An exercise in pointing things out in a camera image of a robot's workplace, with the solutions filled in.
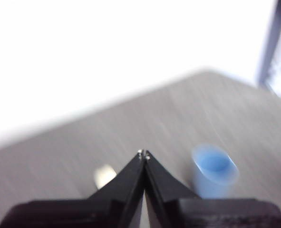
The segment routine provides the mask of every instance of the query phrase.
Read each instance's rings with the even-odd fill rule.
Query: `white wall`
[[[0,146],[202,67],[255,84],[273,0],[0,0]]]

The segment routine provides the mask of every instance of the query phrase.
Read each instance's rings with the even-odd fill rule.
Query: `blue cup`
[[[194,148],[194,188],[202,198],[224,198],[236,183],[239,171],[229,155],[212,145]]]

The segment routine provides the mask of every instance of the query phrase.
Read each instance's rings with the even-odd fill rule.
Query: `small yellow object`
[[[107,183],[109,183],[116,176],[116,172],[112,166],[105,164],[102,167],[95,170],[94,181],[98,189],[101,189]]]

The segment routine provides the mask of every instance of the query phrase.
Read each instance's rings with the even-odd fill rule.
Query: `table surface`
[[[88,197],[96,168],[119,172],[139,148],[192,187],[191,150],[202,143],[222,147],[238,166],[230,197],[281,208],[281,99],[201,72],[1,149],[0,220],[17,203]]]

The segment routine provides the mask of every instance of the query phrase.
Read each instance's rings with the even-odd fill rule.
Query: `cup rim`
[[[202,148],[211,148],[214,150],[214,153],[217,152],[219,154],[224,155],[228,161],[229,161],[229,169],[230,171],[228,172],[227,176],[223,176],[221,177],[220,173],[215,172],[215,171],[210,171],[208,169],[203,168],[198,161],[196,161],[196,154],[199,153],[199,149]],[[236,166],[236,164],[233,162],[233,160],[231,159],[231,157],[228,155],[228,153],[226,153],[222,148],[215,146],[215,145],[211,145],[211,144],[200,144],[196,147],[194,147],[192,149],[192,160],[195,163],[196,167],[199,169],[199,171],[201,172],[201,174],[207,178],[208,180],[210,180],[213,183],[219,184],[219,185],[231,185],[234,184],[238,177],[239,177],[239,170]]]

